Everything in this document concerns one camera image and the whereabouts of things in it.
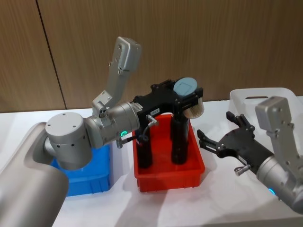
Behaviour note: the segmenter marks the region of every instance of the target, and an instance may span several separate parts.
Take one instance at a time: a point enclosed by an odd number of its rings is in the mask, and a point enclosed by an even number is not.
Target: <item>table surface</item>
[[[213,140],[219,140],[231,130],[225,117],[229,101],[204,102],[204,105],[204,114],[191,120],[194,131],[201,129]],[[0,114],[0,169],[35,123],[46,122],[63,112],[76,112],[88,117],[92,111]],[[219,159],[204,149],[200,151],[206,171],[199,187],[141,193],[134,177],[132,143],[122,149],[112,144],[111,189],[67,197],[53,226],[303,226],[303,216],[280,202],[250,171],[237,177],[233,170],[241,164],[235,158]]]

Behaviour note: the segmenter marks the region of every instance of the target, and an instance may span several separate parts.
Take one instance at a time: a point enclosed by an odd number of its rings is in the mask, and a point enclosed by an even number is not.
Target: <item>green indicator light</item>
[[[127,134],[127,131],[123,131],[122,133],[121,133],[121,136],[125,136]]]

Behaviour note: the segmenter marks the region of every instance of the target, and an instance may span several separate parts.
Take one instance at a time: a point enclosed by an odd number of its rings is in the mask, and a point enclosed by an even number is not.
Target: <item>blue plastic bin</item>
[[[92,159],[85,167],[69,171],[59,167],[56,159],[52,166],[60,169],[69,178],[67,196],[105,192],[110,188],[109,182],[109,145],[92,149]]]

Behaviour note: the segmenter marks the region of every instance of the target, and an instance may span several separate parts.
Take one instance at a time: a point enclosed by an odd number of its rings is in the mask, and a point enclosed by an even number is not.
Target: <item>wooden wall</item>
[[[36,1],[0,0],[0,112],[64,108]]]
[[[105,88],[118,36],[130,37],[143,48],[124,101],[148,93],[153,83],[179,77],[196,78],[204,100],[228,99],[231,90],[247,87],[286,87],[303,95],[303,1],[37,3],[69,109],[90,107]],[[39,19],[35,13],[31,17]],[[53,75],[51,67],[45,71]]]

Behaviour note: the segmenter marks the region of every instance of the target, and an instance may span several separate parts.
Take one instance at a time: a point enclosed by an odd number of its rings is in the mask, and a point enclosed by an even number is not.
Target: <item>white sticker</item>
[[[139,112],[143,109],[143,106],[141,106],[139,103],[131,103],[132,108],[135,112]]]
[[[246,161],[244,158],[242,158],[240,155],[238,156],[238,159],[239,159],[241,162],[243,162],[245,165],[247,165],[247,161]]]
[[[160,108],[151,111],[151,116],[154,116],[154,115],[156,115],[157,113],[160,113]]]

